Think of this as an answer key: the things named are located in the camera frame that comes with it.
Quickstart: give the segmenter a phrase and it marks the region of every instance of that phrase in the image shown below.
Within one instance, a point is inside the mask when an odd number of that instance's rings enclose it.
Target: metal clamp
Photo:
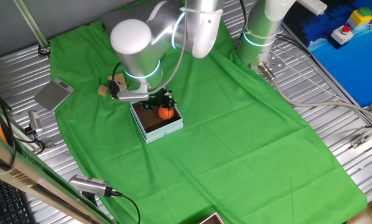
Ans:
[[[353,148],[357,148],[358,146],[368,142],[372,139],[372,128],[370,128],[365,133],[361,134],[359,137],[354,139],[350,144],[353,146]]]
[[[134,91],[119,91],[117,98],[121,101],[144,101],[149,99],[147,84],[141,84],[139,89]]]

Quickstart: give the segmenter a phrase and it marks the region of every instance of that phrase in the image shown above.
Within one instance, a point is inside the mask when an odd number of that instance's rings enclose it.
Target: green cloth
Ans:
[[[52,78],[75,92],[57,110],[83,173],[132,198],[142,223],[342,223],[366,197],[301,118],[236,56],[221,24],[203,59],[184,55],[169,83],[184,128],[146,144],[129,103],[97,94],[117,64],[102,22],[51,42]],[[170,75],[180,52],[162,61]],[[135,223],[124,198],[101,197],[119,223]]]

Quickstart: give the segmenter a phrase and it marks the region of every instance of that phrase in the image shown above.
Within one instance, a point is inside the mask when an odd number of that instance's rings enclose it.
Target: red button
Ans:
[[[348,26],[343,26],[343,27],[342,27],[342,32],[344,32],[344,33],[350,32],[350,27],[348,27]]]

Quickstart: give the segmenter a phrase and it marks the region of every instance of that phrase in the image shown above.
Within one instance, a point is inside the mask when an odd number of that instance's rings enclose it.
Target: wooden block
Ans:
[[[120,85],[126,87],[126,82],[125,82],[125,78],[124,78],[124,74],[120,73],[120,74],[117,74],[114,76],[114,78],[116,79],[117,82],[119,82]]]
[[[100,85],[98,89],[98,93],[101,96],[107,96],[109,94],[109,88],[104,85]]]

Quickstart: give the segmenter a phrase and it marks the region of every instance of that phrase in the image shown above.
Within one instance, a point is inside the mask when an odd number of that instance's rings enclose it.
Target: cyan led ring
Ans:
[[[185,12],[181,13],[181,15],[178,17],[178,20],[176,20],[176,23],[174,25],[174,29],[172,29],[172,37],[171,37],[171,44],[172,44],[172,47],[176,49],[175,47],[175,34],[176,34],[176,31],[178,29],[178,26],[180,24],[180,21],[185,17]]]
[[[247,40],[248,43],[252,44],[252,45],[255,45],[255,46],[258,46],[258,47],[266,47],[266,46],[269,46],[269,45],[272,45],[274,40],[268,44],[255,44],[254,42],[250,41],[247,36],[246,36],[246,33],[243,32],[243,35],[244,35],[244,38]]]
[[[145,75],[145,76],[143,76],[143,77],[136,77],[136,76],[134,76],[134,75],[129,74],[127,71],[125,71],[125,73],[126,73],[129,77],[131,77],[131,78],[142,79],[142,78],[150,77],[150,76],[152,76],[153,74],[155,74],[155,72],[159,69],[159,67],[160,67],[160,61],[159,61],[158,65],[157,65],[156,69],[154,69],[154,71],[153,71],[152,73],[150,73],[150,74],[148,74],[148,75]]]

